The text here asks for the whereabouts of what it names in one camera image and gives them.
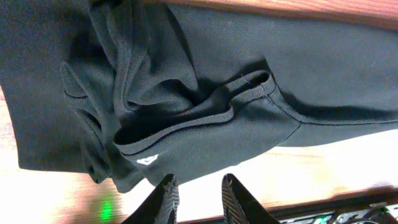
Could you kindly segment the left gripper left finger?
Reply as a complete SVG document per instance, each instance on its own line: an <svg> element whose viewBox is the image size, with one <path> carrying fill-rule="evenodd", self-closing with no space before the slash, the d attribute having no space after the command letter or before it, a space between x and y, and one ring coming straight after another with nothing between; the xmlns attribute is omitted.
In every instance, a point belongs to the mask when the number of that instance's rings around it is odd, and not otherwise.
<svg viewBox="0 0 398 224"><path fill-rule="evenodd" d="M167 174L121 224L176 224L179 203L177 179L173 174Z"/></svg>

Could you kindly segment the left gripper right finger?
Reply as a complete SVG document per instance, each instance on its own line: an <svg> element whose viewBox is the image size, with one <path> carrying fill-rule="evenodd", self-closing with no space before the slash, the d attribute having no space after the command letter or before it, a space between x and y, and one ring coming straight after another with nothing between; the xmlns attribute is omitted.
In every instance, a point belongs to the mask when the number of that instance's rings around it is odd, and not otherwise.
<svg viewBox="0 0 398 224"><path fill-rule="evenodd" d="M233 174L223 177L221 191L225 224L280 224Z"/></svg>

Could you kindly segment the plain black t-shirt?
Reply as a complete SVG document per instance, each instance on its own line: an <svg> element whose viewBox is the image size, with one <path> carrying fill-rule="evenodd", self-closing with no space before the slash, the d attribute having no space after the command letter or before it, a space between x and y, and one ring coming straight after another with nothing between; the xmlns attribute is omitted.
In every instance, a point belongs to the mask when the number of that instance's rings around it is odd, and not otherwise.
<svg viewBox="0 0 398 224"><path fill-rule="evenodd" d="M142 1L1 2L19 166L180 183L397 128L397 32Z"/></svg>

